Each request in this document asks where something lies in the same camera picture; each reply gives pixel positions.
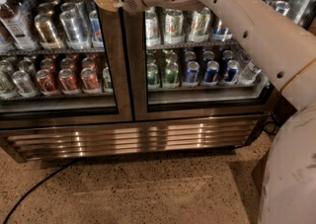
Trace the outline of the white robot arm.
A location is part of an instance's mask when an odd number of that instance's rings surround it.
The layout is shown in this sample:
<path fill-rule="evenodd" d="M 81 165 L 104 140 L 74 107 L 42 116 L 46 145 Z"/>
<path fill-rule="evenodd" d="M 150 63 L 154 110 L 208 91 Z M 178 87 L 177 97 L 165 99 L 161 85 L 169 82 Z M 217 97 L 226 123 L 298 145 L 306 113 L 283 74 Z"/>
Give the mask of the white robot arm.
<path fill-rule="evenodd" d="M 208 7 L 297 112 L 267 160 L 258 224 L 316 224 L 316 37 L 262 0 L 94 0 L 108 11 Z"/>

